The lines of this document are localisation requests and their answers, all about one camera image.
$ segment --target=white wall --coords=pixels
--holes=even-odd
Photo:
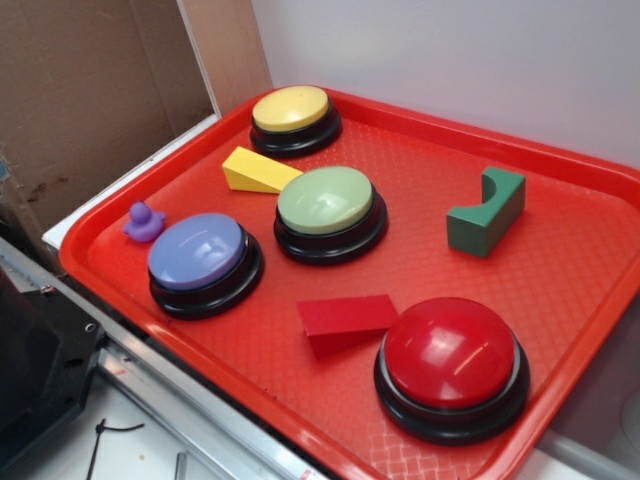
[[[640,168],[638,0],[253,0],[316,84]]]

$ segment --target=button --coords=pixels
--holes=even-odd
[[[384,355],[392,381],[433,408],[469,408],[488,401],[513,371],[513,334],[492,310],[442,298],[402,314],[388,332]]]
[[[256,125],[267,132],[290,132],[320,120],[329,110],[324,90],[311,86],[285,87],[253,107]]]
[[[249,138],[269,157],[295,158],[317,152],[342,132],[342,117],[317,87],[276,90],[259,100],[251,115]]]
[[[372,202],[371,182],[349,167],[324,167],[292,180],[278,199],[282,222],[304,234],[321,235],[358,222]]]
[[[149,271],[165,288],[192,290],[226,275],[244,248],[241,227],[231,217],[196,215],[158,237],[149,254]]]
[[[495,312],[438,298],[411,307],[391,326],[373,379],[400,428],[441,445],[468,445],[518,419],[531,375],[522,346]]]

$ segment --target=cardboard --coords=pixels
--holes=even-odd
[[[272,88],[250,0],[177,1],[220,115]]]
[[[175,0],[2,11],[0,221],[55,264],[46,230],[213,109]]]

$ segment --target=yellow wedge block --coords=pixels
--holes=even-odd
[[[300,170],[271,160],[263,155],[237,147],[222,164],[231,190],[280,193]]]

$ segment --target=black button base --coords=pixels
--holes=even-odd
[[[192,290],[163,287],[149,272],[149,288],[156,303],[172,317],[198,320],[223,313],[239,304],[256,288],[264,272],[262,250],[243,229],[244,255],[233,269],[215,282]]]
[[[382,348],[373,378],[380,402],[396,425],[422,440],[454,446],[487,440],[512,425],[524,410],[530,370],[527,356],[517,343],[513,373],[504,389],[488,402],[461,410],[430,408],[400,392],[389,376]]]
[[[337,265],[364,255],[382,240],[389,223],[384,200],[375,188],[372,195],[371,208],[362,219],[344,230],[321,235],[292,230],[276,207],[276,240],[289,258],[307,265]]]
[[[256,150],[276,158],[293,158],[317,152],[331,144],[342,131],[342,117],[329,99],[329,109],[320,120],[297,130],[270,132],[251,119],[249,138]]]

